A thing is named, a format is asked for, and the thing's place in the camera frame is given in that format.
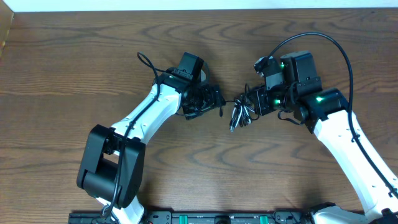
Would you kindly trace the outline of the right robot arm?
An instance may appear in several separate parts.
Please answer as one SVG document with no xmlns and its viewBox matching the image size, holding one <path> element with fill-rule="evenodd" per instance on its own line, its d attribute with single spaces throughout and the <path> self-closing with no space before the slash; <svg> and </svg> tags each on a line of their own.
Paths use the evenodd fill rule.
<svg viewBox="0 0 398 224">
<path fill-rule="evenodd" d="M 311 223 L 397 223 L 397 176 L 361 129 L 336 88 L 300 91 L 294 86 L 257 87 L 248 92 L 256 114 L 293 112 L 293 123 L 307 129 L 331 152 L 363 207 L 358 214 L 324 203 L 308 214 Z"/>
</svg>

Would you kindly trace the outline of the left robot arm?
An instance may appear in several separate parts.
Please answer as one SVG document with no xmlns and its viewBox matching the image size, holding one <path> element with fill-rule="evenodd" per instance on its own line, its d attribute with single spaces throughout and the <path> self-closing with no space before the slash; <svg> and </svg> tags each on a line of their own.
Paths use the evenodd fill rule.
<svg viewBox="0 0 398 224">
<path fill-rule="evenodd" d="M 144 215 L 137 193 L 142 182 L 146 144 L 179 109 L 186 119 L 224 106 L 218 85 L 191 82 L 163 73 L 148 96 L 125 118 L 89 133 L 76 184 L 103 204 L 93 223 L 139 223 Z"/>
</svg>

